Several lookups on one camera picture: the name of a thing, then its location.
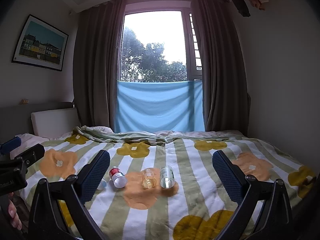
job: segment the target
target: human hand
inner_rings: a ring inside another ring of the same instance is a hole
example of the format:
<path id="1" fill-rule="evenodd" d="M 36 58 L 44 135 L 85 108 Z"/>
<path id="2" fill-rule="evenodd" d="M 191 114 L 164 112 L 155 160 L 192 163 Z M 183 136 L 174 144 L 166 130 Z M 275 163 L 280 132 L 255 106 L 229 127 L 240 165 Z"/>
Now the human hand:
<path id="1" fill-rule="evenodd" d="M 17 214 L 17 209 L 11 200 L 9 200 L 8 213 L 11 217 L 11 220 L 10 220 L 11 225 L 14 228 L 17 228 L 18 230 L 21 230 L 22 224 L 21 224 L 21 221 L 20 221 L 19 216 Z"/>

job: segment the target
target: tree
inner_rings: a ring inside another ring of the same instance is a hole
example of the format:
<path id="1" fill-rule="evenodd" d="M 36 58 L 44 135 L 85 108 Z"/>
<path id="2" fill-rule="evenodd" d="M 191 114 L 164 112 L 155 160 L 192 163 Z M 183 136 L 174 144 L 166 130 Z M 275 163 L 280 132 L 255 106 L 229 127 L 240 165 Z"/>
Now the tree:
<path id="1" fill-rule="evenodd" d="M 148 43 L 145 47 L 133 30 L 124 28 L 121 54 L 121 80 L 130 82 L 174 82 L 187 80 L 182 62 L 169 64 L 164 59 L 164 44 Z"/>
<path id="2" fill-rule="evenodd" d="M 139 81 L 140 63 L 143 53 L 143 44 L 137 39 L 133 30 L 125 27 L 123 31 L 120 69 L 122 81 Z"/>

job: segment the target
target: plastic bottle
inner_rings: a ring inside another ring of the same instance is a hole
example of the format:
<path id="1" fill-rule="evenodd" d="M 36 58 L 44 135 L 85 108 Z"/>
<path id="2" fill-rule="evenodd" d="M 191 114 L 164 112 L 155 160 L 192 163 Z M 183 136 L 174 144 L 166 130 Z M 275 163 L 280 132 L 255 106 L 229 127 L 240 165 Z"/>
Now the plastic bottle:
<path id="1" fill-rule="evenodd" d="M 117 188 L 122 188 L 127 184 L 127 178 L 124 174 L 119 170 L 117 166 L 113 166 L 109 172 L 109 176 L 113 182 L 113 185 Z"/>
<path id="2" fill-rule="evenodd" d="M 170 166 L 164 166 L 160 170 L 160 185 L 163 188 L 171 188 L 175 184 L 173 169 Z"/>
<path id="3" fill-rule="evenodd" d="M 157 184 L 157 180 L 155 175 L 151 169 L 145 169 L 142 171 L 142 185 L 145 188 L 155 187 Z"/>
<path id="4" fill-rule="evenodd" d="M 103 190 L 103 189 L 106 188 L 106 186 L 107 186 L 107 181 L 104 178 L 102 178 L 102 180 L 100 181 L 100 184 L 98 185 L 97 189 L 98 190 Z"/>

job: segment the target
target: blue sheet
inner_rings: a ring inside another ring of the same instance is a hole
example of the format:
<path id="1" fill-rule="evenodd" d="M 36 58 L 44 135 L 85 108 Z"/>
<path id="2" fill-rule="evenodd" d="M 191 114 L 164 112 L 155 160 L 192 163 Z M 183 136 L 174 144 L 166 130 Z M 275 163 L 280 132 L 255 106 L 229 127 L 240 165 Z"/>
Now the blue sheet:
<path id="1" fill-rule="evenodd" d="M 202 81 L 118 81 L 115 132 L 204 131 Z"/>

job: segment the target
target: orange flower pattern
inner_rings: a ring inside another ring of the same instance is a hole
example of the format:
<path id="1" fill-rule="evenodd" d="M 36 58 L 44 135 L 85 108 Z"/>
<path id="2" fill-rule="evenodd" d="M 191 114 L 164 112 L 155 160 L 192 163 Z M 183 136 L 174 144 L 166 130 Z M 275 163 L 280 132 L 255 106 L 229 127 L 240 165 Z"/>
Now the orange flower pattern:
<path id="1" fill-rule="evenodd" d="M 273 168 L 272 164 L 257 158 L 251 152 L 240 153 L 232 163 L 238 165 L 245 175 L 251 174 L 261 181 L 270 179 L 269 170 Z"/>
<path id="2" fill-rule="evenodd" d="M 142 186 L 142 172 L 129 172 L 125 176 L 128 180 L 124 188 L 123 198 L 127 205 L 135 209 L 148 209 L 154 205 L 158 196 L 171 197 L 178 192 L 179 185 L 176 182 L 172 188 L 164 189 L 160 186 L 160 170 L 150 168 L 157 180 L 153 188 L 145 189 Z"/>
<path id="3" fill-rule="evenodd" d="M 77 163 L 78 156 L 75 152 L 60 152 L 50 149 L 44 153 L 39 169 L 46 177 L 60 176 L 66 179 L 75 174 L 73 166 Z"/>
<path id="4" fill-rule="evenodd" d="M 316 180 L 316 174 L 307 166 L 301 166 L 298 171 L 288 175 L 291 186 L 298 186 L 298 196 L 304 198 L 312 188 Z"/>
<path id="5" fill-rule="evenodd" d="M 66 138 L 64 140 L 65 142 L 73 143 L 73 144 L 85 144 L 87 141 L 89 141 L 88 138 L 84 137 L 81 134 L 73 134 L 72 136 Z"/>
<path id="6" fill-rule="evenodd" d="M 183 217 L 173 229 L 174 240 L 212 240 L 227 224 L 233 211 L 219 210 L 208 221 L 201 217 L 188 215 Z"/>
<path id="7" fill-rule="evenodd" d="M 195 148 L 199 151 L 210 151 L 212 149 L 221 150 L 226 147 L 227 147 L 227 144 L 225 142 L 203 141 L 203 140 L 195 141 Z"/>
<path id="8" fill-rule="evenodd" d="M 149 155 L 150 145 L 145 142 L 140 143 L 123 143 L 121 148 L 117 149 L 119 155 L 130 155 L 132 158 L 143 158 Z"/>

